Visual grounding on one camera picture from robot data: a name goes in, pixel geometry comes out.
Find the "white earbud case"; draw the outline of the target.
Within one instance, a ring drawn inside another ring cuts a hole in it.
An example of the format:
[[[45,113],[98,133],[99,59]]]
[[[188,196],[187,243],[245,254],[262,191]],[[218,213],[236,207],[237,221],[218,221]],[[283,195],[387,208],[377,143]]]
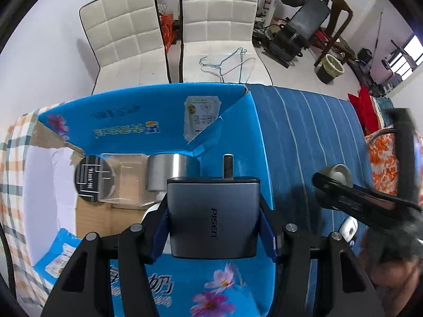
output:
[[[357,219],[353,218],[353,217],[347,217],[344,222],[342,223],[342,225],[340,226],[338,232],[342,235],[343,239],[347,242],[350,243],[356,233],[358,231],[358,221]]]

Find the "small silver tin dish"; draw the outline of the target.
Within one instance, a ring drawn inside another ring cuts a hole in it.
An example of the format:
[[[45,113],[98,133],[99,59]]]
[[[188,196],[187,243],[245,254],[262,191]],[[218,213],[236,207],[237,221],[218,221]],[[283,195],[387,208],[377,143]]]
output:
[[[320,174],[325,175],[349,188],[353,187],[352,173],[344,164],[327,166],[320,171]]]

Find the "black round patterned tin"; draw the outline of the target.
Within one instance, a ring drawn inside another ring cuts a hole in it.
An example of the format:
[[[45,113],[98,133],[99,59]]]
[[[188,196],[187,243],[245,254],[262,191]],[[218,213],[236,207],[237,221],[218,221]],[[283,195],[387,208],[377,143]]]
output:
[[[88,203],[106,201],[115,190],[115,181],[114,170],[99,156],[85,156],[75,168],[75,189]]]

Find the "clear acrylic box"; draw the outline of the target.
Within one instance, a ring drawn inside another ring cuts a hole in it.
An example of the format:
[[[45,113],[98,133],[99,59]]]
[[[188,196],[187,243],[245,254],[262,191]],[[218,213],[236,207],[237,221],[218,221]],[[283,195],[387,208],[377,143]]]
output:
[[[147,162],[145,154],[101,154],[98,201],[140,210],[153,205],[156,193],[147,190]]]

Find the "silver metal canister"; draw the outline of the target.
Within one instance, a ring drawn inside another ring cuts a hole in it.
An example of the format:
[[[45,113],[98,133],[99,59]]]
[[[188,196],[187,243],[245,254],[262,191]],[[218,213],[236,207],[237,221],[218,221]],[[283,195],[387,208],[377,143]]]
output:
[[[161,153],[148,157],[147,190],[167,191],[167,181],[171,178],[200,176],[200,161],[195,157],[178,153]]]

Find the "grey Pisen charger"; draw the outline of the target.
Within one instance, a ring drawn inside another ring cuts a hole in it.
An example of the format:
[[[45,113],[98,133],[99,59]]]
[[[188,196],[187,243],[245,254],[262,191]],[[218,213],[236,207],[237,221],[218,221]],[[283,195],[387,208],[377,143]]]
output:
[[[172,178],[167,185],[171,253],[177,258],[232,260],[257,253],[260,180],[234,176],[223,156],[222,176]]]

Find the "orange white floral cushion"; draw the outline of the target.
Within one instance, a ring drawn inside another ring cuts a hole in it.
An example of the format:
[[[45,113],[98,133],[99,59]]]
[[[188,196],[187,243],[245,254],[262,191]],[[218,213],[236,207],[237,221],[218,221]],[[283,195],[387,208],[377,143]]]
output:
[[[382,134],[381,131],[391,129],[393,126],[380,129],[365,136],[368,145],[368,154],[371,164],[371,173],[374,188],[389,195],[398,195],[399,161],[394,149],[394,134]]]

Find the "red cloth on floor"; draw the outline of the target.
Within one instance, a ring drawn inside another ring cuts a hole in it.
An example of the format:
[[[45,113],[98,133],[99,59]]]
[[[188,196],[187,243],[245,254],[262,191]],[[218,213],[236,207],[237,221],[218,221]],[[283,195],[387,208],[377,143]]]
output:
[[[380,130],[379,119],[375,112],[368,89],[360,85],[358,95],[348,94],[349,102],[353,105],[364,135],[367,136]]]

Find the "green waste bin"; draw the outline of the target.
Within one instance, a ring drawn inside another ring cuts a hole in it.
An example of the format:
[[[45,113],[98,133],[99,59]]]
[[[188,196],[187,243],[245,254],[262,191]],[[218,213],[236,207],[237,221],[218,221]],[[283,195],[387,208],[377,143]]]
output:
[[[332,54],[327,54],[320,61],[317,77],[324,84],[329,84],[345,72],[343,65]]]

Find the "brown wooden chair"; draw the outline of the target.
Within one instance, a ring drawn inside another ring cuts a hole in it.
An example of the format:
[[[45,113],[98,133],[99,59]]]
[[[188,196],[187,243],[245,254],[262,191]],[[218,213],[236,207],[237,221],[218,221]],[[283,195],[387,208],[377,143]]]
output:
[[[342,63],[345,62],[345,59],[352,59],[355,57],[355,52],[350,48],[347,42],[341,37],[342,33],[346,30],[346,27],[350,24],[353,18],[353,11],[347,4],[345,0],[323,0],[323,2],[328,6],[328,3],[331,2],[330,8],[330,19],[328,26],[323,29],[322,27],[315,33],[315,39],[323,46],[323,51],[321,52],[319,58],[315,61],[314,67],[317,67],[325,55],[329,53],[332,48],[335,48],[339,54],[344,53]],[[347,13],[346,20],[343,24],[335,31],[336,25],[338,23],[338,18],[342,12]]]

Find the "blue cardboard box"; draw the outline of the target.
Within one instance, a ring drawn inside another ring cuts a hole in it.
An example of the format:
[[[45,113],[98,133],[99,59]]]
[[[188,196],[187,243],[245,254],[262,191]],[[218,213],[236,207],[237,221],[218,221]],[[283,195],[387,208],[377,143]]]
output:
[[[239,84],[182,83],[133,87],[85,97],[39,116],[86,156],[178,153],[200,161],[200,176],[222,176],[234,156],[234,176],[260,180],[260,198],[273,209],[263,134],[252,95]],[[275,263],[258,230],[251,258],[196,260],[171,253],[146,266],[158,316],[264,316],[275,290]],[[126,316],[118,261],[111,260],[114,316]]]

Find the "black weight bench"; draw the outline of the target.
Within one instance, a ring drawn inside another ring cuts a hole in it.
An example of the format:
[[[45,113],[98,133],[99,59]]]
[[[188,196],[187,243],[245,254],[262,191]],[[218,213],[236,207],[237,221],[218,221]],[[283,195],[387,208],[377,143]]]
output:
[[[276,62],[288,68],[295,57],[302,57],[302,50],[310,47],[310,39],[330,14],[323,0],[307,0],[293,17],[279,25],[265,44],[265,51]]]

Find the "left white quilted chair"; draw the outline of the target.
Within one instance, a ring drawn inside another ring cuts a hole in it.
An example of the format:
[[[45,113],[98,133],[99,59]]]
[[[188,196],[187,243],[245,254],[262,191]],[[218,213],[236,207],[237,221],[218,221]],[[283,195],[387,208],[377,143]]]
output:
[[[95,0],[79,16],[100,68],[93,94],[171,82],[156,0]]]

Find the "white quilted chair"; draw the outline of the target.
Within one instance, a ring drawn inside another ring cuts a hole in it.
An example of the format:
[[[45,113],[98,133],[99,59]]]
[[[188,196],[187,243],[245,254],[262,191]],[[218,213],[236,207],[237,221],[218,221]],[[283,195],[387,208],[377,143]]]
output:
[[[79,16],[100,68],[93,94],[171,82],[156,0],[95,0]]]
[[[201,57],[218,59],[242,46],[256,57],[248,84],[270,86],[273,82],[253,43],[259,0],[179,0],[181,21],[181,82],[219,82],[202,73]]]

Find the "red bag between chairs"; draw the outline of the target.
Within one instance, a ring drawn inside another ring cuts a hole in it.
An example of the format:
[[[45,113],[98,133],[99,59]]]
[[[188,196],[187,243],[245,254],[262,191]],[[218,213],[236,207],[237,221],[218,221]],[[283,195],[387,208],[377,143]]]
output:
[[[176,34],[173,30],[173,23],[174,20],[172,14],[163,14],[160,16],[160,25],[163,35],[163,43],[165,45],[165,52],[170,50],[170,47],[176,38]]]

